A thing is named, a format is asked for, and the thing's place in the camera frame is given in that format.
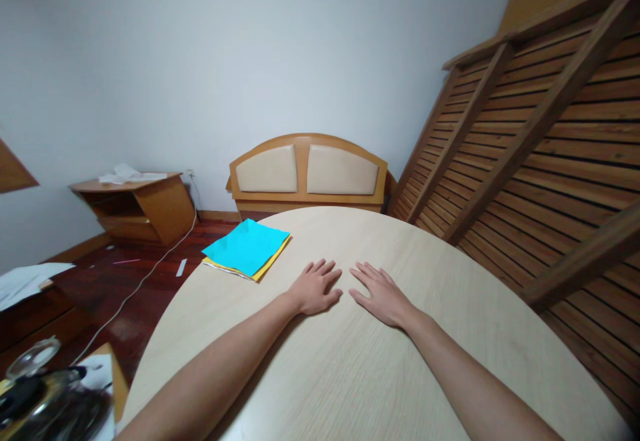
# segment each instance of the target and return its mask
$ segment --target slanted wooden beam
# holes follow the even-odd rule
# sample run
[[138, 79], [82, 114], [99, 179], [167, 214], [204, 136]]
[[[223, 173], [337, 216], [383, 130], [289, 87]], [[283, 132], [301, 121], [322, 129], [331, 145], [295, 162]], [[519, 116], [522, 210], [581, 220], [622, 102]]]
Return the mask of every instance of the slanted wooden beam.
[[407, 222], [413, 224], [420, 215], [422, 209], [425, 207], [429, 198], [435, 191], [435, 188], [440, 183], [445, 171], [449, 168], [453, 156], [458, 152], [458, 148], [467, 137], [467, 134], [471, 130], [471, 126], [484, 108], [487, 99], [493, 92], [498, 81], [504, 74], [507, 65], [513, 58], [515, 50], [510, 43], [504, 43], [498, 48], [496, 53], [485, 71], [480, 84], [473, 93], [473, 97], [467, 104], [467, 108], [462, 113], [460, 121], [456, 124], [449, 141], [445, 144], [442, 150], [442, 154], [435, 163], [434, 168], [431, 170], [425, 185], [420, 191], [418, 200], [413, 206], [413, 209], [409, 213], [409, 219]]
[[454, 67], [452, 70], [450, 70], [449, 75], [447, 76], [445, 83], [442, 86], [442, 89], [440, 90], [440, 94], [438, 95], [438, 98], [435, 100], [435, 104], [431, 108], [431, 113], [427, 118], [425, 127], [422, 129], [422, 132], [420, 133], [420, 137], [418, 137], [418, 142], [415, 144], [415, 147], [413, 148], [411, 157], [409, 158], [409, 161], [407, 161], [407, 165], [405, 166], [405, 170], [403, 171], [402, 176], [400, 177], [400, 181], [398, 182], [398, 185], [396, 186], [395, 191], [393, 192], [393, 196], [391, 196], [391, 201], [389, 202], [389, 209], [387, 210], [388, 213], [393, 212], [393, 209], [395, 208], [398, 202], [398, 199], [402, 194], [402, 191], [405, 189], [405, 186], [407, 185], [407, 182], [411, 177], [411, 173], [413, 172], [413, 166], [415, 166], [416, 163], [418, 162], [418, 159], [420, 159], [420, 155], [422, 154], [422, 149], [424, 148], [424, 145], [427, 142], [427, 139], [429, 139], [431, 132], [433, 132], [433, 128], [435, 127], [435, 124], [438, 121], [438, 117], [440, 117], [440, 114], [442, 114], [442, 109], [444, 109], [444, 106], [447, 103], [447, 100], [449, 99], [449, 94], [451, 93], [451, 90], [453, 89], [456, 81], [458, 80], [458, 76], [460, 76], [460, 69], [458, 69], [457, 67]]
[[611, 3], [502, 158], [449, 226], [443, 236], [445, 241], [454, 246], [458, 244], [639, 17], [640, 0]]
[[448, 60], [443, 69], [453, 66], [471, 64], [495, 52], [500, 44], [513, 41], [526, 42], [542, 34], [554, 31], [570, 22], [603, 11], [612, 0], [564, 0], [544, 11], [532, 16], [517, 28], [488, 39], [471, 49]]
[[597, 276], [640, 249], [640, 201], [619, 212], [592, 238], [567, 254], [558, 264], [522, 291], [534, 310], [560, 302]]

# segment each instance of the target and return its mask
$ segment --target cushioned headboard panel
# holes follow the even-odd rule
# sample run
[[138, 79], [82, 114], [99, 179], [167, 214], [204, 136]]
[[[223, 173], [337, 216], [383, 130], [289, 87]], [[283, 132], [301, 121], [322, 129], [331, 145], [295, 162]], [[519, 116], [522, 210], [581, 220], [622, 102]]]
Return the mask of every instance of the cushioned headboard panel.
[[307, 168], [307, 193], [371, 195], [378, 166], [344, 149], [311, 145]]
[[258, 153], [238, 164], [236, 173], [244, 192], [298, 192], [295, 146]]

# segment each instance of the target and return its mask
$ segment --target electrical cord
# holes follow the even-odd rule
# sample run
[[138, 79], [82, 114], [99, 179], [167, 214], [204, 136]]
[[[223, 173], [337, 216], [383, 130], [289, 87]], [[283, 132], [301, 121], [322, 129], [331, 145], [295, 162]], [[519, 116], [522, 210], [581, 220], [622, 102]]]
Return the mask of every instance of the electrical cord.
[[[200, 201], [200, 191], [198, 190], [198, 187], [195, 185], [195, 181], [193, 180], [194, 176], [193, 174], [189, 174], [189, 177], [191, 178], [191, 181], [193, 182], [193, 185], [195, 186], [195, 189], [198, 193], [198, 201]], [[87, 344], [87, 347], [80, 353], [80, 355], [71, 363], [72, 366], [74, 366], [80, 359], [82, 359], [82, 357], [85, 355], [85, 353], [87, 352], [87, 350], [91, 347], [91, 345], [93, 344], [93, 342], [95, 341], [95, 339], [98, 337], [98, 334], [100, 334], [102, 332], [102, 330], [104, 328], [106, 328], [109, 323], [111, 323], [111, 321], [113, 321], [118, 314], [120, 314], [120, 312], [122, 311], [122, 308], [125, 307], [125, 304], [127, 303], [127, 301], [129, 301], [134, 294], [136, 294], [140, 288], [142, 288], [142, 284], [147, 280], [147, 278], [153, 274], [153, 272], [155, 271], [155, 268], [157, 268], [158, 264], [160, 264], [162, 261], [164, 261], [164, 259], [167, 257], [167, 254], [169, 254], [171, 251], [173, 251], [175, 248], [177, 248], [178, 246], [180, 246], [180, 243], [182, 241], [184, 241], [185, 239], [187, 239], [187, 236], [189, 234], [191, 234], [191, 231], [193, 231], [193, 228], [195, 227], [195, 221], [198, 218], [198, 209], [196, 208], [196, 206], [193, 206], [193, 210], [195, 211], [194, 216], [193, 216], [193, 222], [191, 223], [191, 229], [189, 230], [189, 232], [187, 232], [184, 236], [184, 238], [182, 238], [181, 240], [179, 240], [177, 242], [177, 244], [175, 246], [173, 246], [169, 251], [165, 252], [164, 256], [162, 256], [162, 258], [160, 258], [160, 260], [151, 268], [151, 271], [149, 271], [149, 273], [142, 278], [142, 280], [140, 281], [140, 283], [138, 284], [138, 287], [135, 288], [133, 290], [133, 292], [131, 294], [129, 294], [123, 301], [122, 304], [120, 304], [120, 307], [118, 308], [118, 310], [115, 312], [115, 314], [113, 316], [111, 316], [109, 318], [109, 320], [107, 322], [105, 322], [102, 326], [100, 326], [100, 328], [96, 331], [96, 333], [93, 335], [93, 337], [91, 338], [91, 341], [89, 341], [89, 343]]]

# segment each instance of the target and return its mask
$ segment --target oval table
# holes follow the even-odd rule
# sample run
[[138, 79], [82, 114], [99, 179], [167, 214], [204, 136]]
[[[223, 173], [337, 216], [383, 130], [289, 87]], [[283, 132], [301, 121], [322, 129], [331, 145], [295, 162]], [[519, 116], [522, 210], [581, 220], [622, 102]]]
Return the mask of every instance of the oval table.
[[347, 290], [366, 289], [356, 261], [384, 267], [420, 309], [566, 440], [631, 434], [560, 339], [511, 290], [465, 254], [392, 217], [346, 207], [286, 211], [262, 224], [293, 239], [259, 284], [200, 265], [158, 323], [122, 426], [193, 356], [285, 291], [305, 265], [334, 259], [345, 295], [296, 318], [212, 439], [469, 439], [411, 340]]

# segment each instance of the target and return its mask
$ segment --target wooden bed frame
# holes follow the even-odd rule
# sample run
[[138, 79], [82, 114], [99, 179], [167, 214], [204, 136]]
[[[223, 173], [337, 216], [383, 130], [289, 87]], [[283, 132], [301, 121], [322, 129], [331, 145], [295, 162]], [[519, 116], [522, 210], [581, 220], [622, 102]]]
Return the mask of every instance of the wooden bed frame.
[[[295, 164], [297, 170], [297, 192], [246, 192], [241, 191], [238, 182], [237, 166], [257, 154], [285, 146], [295, 146]], [[314, 194], [307, 193], [307, 168], [309, 151], [312, 145], [328, 146], [359, 156], [378, 167], [375, 191], [372, 195], [350, 194]], [[395, 185], [388, 175], [387, 163], [362, 147], [340, 137], [318, 133], [296, 133], [274, 137], [233, 161], [229, 168], [231, 176], [227, 190], [233, 194], [241, 219], [260, 220], [274, 213], [311, 207], [317, 205], [342, 205], [368, 211], [381, 212], [385, 194]]]

